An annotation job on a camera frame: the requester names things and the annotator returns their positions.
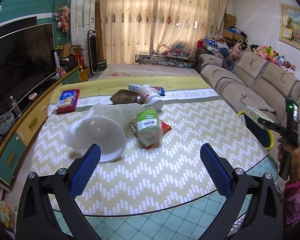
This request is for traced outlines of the pink sleeve forearm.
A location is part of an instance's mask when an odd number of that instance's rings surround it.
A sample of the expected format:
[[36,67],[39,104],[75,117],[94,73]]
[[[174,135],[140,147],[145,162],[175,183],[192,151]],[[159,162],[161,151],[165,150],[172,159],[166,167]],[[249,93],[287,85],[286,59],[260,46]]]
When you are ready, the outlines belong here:
[[283,228],[291,232],[300,222],[300,180],[285,184],[283,198]]

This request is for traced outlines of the person's right hand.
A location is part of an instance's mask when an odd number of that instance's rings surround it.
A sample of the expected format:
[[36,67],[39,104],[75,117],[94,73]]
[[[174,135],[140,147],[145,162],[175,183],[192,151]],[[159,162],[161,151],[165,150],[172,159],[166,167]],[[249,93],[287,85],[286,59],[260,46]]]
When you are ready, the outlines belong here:
[[290,161],[291,169],[289,174],[289,181],[291,184],[297,183],[300,181],[300,149],[297,147],[294,147],[290,144],[284,144],[283,141],[285,139],[283,137],[279,138],[277,141],[279,142],[279,145],[277,147],[278,153],[278,161],[281,162],[283,158],[283,150],[288,151],[292,158]]

